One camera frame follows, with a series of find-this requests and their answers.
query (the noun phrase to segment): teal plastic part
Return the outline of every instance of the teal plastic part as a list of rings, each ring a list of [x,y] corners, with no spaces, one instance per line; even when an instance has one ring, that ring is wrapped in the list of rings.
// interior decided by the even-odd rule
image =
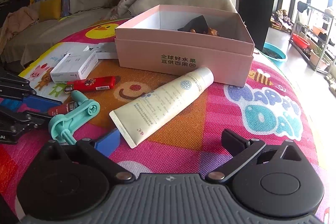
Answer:
[[[48,125],[52,138],[59,143],[75,144],[74,132],[83,124],[97,116],[100,105],[93,99],[88,99],[80,91],[71,92],[71,98],[78,103],[78,107],[68,114],[58,114],[53,117]]]

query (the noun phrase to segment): black gripper pad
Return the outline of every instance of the black gripper pad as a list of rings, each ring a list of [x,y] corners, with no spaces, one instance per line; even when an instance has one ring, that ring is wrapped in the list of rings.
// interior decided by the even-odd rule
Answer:
[[[209,184],[199,174],[141,174],[133,183],[117,185],[109,195],[97,208],[75,219],[53,222],[26,216],[22,223],[322,224],[312,215],[290,220],[254,215],[237,204],[225,186]]]

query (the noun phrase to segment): barcode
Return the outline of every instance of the barcode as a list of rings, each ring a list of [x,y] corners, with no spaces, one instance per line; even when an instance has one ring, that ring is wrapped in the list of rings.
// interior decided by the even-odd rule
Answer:
[[[98,86],[96,88],[96,90],[109,90],[109,89],[110,89],[110,87],[108,85],[106,85],[106,86]]]

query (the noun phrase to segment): tiled floor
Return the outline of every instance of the tiled floor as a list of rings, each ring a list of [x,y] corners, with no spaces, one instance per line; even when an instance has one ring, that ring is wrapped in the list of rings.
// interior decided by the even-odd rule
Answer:
[[[325,163],[335,167],[333,150],[336,133],[336,97],[329,91],[329,85],[320,73],[314,73],[300,53],[289,43],[290,35],[272,28],[268,29],[266,42],[274,44],[286,52],[288,61],[281,70],[299,91],[299,100],[310,116],[313,127],[319,133],[325,153]]]

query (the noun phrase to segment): metal pin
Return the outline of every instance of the metal pin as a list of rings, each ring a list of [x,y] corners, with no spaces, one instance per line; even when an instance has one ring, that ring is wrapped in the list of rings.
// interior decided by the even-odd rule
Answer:
[[[129,180],[132,176],[133,175],[130,172],[119,172],[115,175],[115,177],[119,180]]]
[[[222,172],[210,172],[208,174],[208,177],[213,180],[222,180],[223,178],[225,178],[225,175]]]

